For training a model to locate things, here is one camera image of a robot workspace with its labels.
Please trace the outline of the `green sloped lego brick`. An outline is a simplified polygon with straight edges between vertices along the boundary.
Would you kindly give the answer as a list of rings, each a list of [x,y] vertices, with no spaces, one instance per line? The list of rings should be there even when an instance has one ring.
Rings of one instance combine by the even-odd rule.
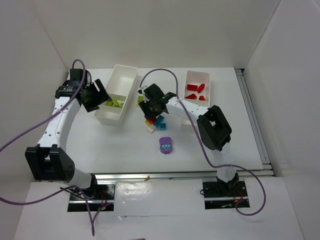
[[[105,105],[109,106],[109,107],[112,107],[114,105],[114,103],[112,101],[106,101]]]

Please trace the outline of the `green 2x3 lego brick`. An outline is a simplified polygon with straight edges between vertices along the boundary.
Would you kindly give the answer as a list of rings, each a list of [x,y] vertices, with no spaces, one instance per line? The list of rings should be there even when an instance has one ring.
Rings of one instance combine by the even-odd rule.
[[[112,102],[113,102],[113,105],[115,107],[119,107],[120,106],[119,102],[116,99],[113,99]]]

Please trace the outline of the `green 2x4 lego brick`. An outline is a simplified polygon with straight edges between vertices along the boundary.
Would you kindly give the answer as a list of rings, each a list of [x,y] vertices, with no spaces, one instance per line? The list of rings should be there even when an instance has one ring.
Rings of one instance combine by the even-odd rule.
[[[144,101],[144,97],[143,96],[139,96],[138,99],[137,99],[137,102],[138,103],[141,103]]]

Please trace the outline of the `red 2x4 lego brick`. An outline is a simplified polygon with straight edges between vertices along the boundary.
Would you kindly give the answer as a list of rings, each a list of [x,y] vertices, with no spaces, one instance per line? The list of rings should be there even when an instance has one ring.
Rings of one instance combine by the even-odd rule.
[[[194,84],[188,84],[188,85],[186,86],[186,89],[187,89],[188,91],[196,92],[196,91],[198,90],[198,86],[197,86],[197,85],[194,85]]]

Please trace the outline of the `small green lego brick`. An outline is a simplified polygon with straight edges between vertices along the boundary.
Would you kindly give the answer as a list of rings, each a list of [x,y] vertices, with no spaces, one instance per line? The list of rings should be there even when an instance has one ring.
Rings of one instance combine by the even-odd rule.
[[[200,94],[204,89],[206,85],[204,83],[200,84],[197,88],[197,93]]]

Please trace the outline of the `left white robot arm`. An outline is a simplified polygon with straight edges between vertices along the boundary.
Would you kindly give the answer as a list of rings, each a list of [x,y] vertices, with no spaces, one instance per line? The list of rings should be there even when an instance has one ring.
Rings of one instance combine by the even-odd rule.
[[[80,108],[84,107],[90,113],[111,99],[101,80],[92,81],[88,70],[70,69],[69,79],[55,92],[52,119],[37,144],[25,150],[25,158],[35,180],[75,185],[89,196],[99,191],[96,177],[76,169],[74,161],[66,153],[66,146]]]

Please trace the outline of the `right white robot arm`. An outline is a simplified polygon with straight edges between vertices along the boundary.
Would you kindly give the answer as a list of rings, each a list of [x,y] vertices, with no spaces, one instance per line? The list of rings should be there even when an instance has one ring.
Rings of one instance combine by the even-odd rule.
[[[200,146],[211,150],[214,160],[218,163],[215,168],[221,190],[230,192],[238,183],[239,175],[232,166],[230,150],[232,129],[222,110],[216,105],[207,107],[180,99],[172,92],[165,94],[156,84],[140,87],[138,93],[143,96],[139,106],[146,119],[151,120],[166,113],[190,121],[196,130]]]

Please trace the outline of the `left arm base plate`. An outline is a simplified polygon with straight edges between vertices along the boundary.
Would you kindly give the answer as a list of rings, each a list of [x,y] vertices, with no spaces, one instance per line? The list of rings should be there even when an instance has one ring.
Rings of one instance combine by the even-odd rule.
[[[98,184],[95,193],[89,189],[83,189],[90,211],[113,212],[115,190],[116,185],[114,183]],[[80,190],[71,188],[66,190],[66,192],[69,194],[67,212],[78,213],[87,211],[85,197]]]

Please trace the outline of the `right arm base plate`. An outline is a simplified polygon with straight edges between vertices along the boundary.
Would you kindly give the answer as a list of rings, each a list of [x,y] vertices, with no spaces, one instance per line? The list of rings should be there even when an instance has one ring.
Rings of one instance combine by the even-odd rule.
[[[222,191],[217,181],[203,182],[199,193],[204,197],[206,210],[234,209],[236,204],[238,208],[250,207],[247,187],[243,180],[239,181],[230,192]]]

